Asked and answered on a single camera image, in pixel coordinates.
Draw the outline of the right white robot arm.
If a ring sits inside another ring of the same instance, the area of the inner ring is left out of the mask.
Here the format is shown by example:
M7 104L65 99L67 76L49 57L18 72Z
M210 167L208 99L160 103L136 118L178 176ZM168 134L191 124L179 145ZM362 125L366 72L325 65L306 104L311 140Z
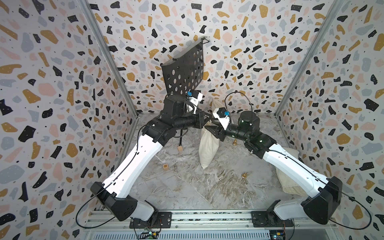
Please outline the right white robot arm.
M276 200L269 211L280 220L309 218L325 225L340 205L342 182L337 177L326 176L299 161L298 154L291 154L272 137L260 130L260 118L251 111L241 113L238 124L233 124L225 108L213 111L213 124L206 129L220 141L232 137L244 142L245 147L260 159L275 166L298 184L305 196L289 201Z

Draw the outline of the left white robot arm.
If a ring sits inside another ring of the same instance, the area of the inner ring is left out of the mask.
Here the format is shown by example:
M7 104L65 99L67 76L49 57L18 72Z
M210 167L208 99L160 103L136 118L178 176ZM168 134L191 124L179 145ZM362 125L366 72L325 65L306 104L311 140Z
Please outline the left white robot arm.
M153 226L158 210L147 202L141 202L129 193L149 161L167 144L177 137L178 130L202 129L211 118L198 107L203 94L194 91L185 96L171 94L164 99L160 114L149 121L138 132L134 149L119 167L103 182L95 182L91 192L119 221L136 218Z

